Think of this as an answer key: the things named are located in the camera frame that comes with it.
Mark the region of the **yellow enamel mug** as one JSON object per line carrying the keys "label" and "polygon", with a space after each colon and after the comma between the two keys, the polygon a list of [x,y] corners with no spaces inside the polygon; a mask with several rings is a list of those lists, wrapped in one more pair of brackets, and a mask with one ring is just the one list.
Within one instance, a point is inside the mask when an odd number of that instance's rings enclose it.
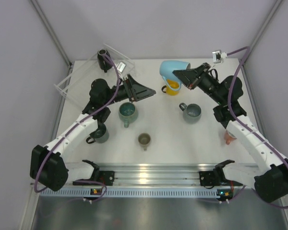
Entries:
{"label": "yellow enamel mug", "polygon": [[167,82],[167,85],[164,85],[161,88],[161,91],[163,93],[166,93],[166,94],[171,95],[171,96],[175,96],[175,95],[179,94],[180,85],[178,82],[172,81],[172,80],[167,80],[166,82]]}

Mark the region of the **light blue cup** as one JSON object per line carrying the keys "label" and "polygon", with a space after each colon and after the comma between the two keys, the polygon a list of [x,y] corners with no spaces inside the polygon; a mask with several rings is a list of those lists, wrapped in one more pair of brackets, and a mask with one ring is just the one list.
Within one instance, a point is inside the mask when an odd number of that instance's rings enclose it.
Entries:
{"label": "light blue cup", "polygon": [[159,68],[159,74],[167,85],[167,80],[176,81],[181,88],[181,81],[173,74],[174,70],[190,69],[191,64],[185,61],[166,60],[163,61]]}

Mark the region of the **grey blue glazed mug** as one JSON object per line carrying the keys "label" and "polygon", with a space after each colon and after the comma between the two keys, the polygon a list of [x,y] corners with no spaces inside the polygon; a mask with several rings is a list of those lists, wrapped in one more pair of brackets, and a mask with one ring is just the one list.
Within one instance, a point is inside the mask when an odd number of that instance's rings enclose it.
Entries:
{"label": "grey blue glazed mug", "polygon": [[188,124],[195,124],[197,123],[202,115],[201,107],[197,104],[185,104],[180,103],[179,108],[183,112],[183,119]]}

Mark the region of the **black mug white inside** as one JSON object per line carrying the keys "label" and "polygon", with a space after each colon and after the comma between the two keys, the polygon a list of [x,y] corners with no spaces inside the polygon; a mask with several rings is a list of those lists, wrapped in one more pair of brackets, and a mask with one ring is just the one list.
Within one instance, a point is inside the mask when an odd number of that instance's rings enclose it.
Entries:
{"label": "black mug white inside", "polygon": [[108,57],[110,57],[110,54],[106,49],[99,50],[97,53],[97,60],[98,60],[99,67],[105,73],[107,73],[108,70],[112,68],[112,65],[108,62],[108,60],[104,57],[104,55],[107,55]]}

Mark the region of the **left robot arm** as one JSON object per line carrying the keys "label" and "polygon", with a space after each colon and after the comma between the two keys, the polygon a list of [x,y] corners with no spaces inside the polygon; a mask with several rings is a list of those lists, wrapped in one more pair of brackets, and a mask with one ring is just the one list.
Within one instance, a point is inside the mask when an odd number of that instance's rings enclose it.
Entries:
{"label": "left robot arm", "polygon": [[155,90],[138,83],[131,75],[118,79],[117,85],[109,87],[105,79],[91,84],[90,99],[76,121],[62,134],[45,146],[33,148],[30,177],[52,191],[65,184],[85,180],[94,185],[99,181],[98,166],[89,160],[68,163],[67,159],[77,146],[91,133],[97,131],[110,115],[108,106],[123,100],[137,102],[153,96]]}

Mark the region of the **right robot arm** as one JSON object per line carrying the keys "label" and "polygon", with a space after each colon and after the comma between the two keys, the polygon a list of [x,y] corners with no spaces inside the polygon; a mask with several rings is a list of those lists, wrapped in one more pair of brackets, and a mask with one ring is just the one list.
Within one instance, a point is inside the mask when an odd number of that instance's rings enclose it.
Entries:
{"label": "right robot arm", "polygon": [[258,170],[226,160],[213,169],[215,180],[221,185],[230,181],[253,189],[265,202],[272,203],[288,195],[288,158],[280,154],[254,127],[238,99],[243,95],[242,82],[237,74],[219,82],[211,74],[208,63],[194,69],[174,70],[173,75],[189,90],[201,89],[217,102],[213,109],[216,120],[226,134],[237,139],[256,162]]}

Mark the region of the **clear acrylic dish rack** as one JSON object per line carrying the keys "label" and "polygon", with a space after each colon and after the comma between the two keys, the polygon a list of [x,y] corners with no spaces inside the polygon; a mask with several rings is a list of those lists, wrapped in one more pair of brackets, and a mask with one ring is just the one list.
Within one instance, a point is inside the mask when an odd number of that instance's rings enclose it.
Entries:
{"label": "clear acrylic dish rack", "polygon": [[[116,66],[120,61],[126,64],[123,73],[119,72],[121,78],[125,78],[127,74],[136,77],[135,63],[132,59],[106,44],[103,44],[102,48],[109,52]],[[61,96],[81,111],[89,101],[91,83],[99,78],[105,79],[109,87],[115,85],[117,80],[113,68],[105,73],[99,67],[97,53],[95,53],[88,60],[76,61],[73,65],[72,72],[60,83],[56,84],[55,88]]]}

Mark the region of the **teal speckled ceramic mug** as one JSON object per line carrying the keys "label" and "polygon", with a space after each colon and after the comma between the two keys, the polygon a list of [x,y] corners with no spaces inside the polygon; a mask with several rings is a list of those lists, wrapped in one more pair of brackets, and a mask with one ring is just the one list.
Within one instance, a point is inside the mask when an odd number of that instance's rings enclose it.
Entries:
{"label": "teal speckled ceramic mug", "polygon": [[133,103],[126,102],[119,107],[119,118],[124,127],[128,128],[138,118],[138,109]]}

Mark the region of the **small grey beige cup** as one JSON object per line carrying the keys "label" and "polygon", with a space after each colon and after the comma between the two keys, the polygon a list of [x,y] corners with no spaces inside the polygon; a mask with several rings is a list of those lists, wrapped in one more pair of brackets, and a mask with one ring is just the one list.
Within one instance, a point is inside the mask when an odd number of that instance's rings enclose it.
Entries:
{"label": "small grey beige cup", "polygon": [[141,133],[137,140],[141,148],[146,151],[151,143],[151,136],[148,133]]}

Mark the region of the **dark green mug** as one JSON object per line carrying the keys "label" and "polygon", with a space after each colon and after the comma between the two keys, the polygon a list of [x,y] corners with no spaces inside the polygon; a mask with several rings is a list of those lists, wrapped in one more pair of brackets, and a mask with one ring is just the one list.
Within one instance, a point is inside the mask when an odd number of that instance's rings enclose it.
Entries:
{"label": "dark green mug", "polygon": [[93,143],[104,143],[109,138],[109,132],[106,128],[106,125],[101,124],[98,128],[89,134],[89,137],[86,139],[87,144]]}

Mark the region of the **small pink cup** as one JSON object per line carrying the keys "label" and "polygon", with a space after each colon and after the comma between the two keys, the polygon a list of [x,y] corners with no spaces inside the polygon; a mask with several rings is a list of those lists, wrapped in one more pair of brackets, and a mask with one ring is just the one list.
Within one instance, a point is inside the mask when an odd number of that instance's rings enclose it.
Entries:
{"label": "small pink cup", "polygon": [[231,144],[233,141],[236,140],[235,137],[231,136],[230,133],[228,131],[225,132],[224,134],[224,140],[225,140],[225,143],[227,145]]}

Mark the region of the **aluminium mounting rail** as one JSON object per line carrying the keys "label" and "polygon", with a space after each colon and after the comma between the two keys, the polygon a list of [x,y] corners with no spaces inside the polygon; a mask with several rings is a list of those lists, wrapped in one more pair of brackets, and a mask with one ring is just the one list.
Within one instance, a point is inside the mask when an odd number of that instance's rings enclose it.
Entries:
{"label": "aluminium mounting rail", "polygon": [[103,171],[114,171],[114,186],[190,187],[200,186],[200,171],[211,171],[215,164],[135,164],[98,163]]}

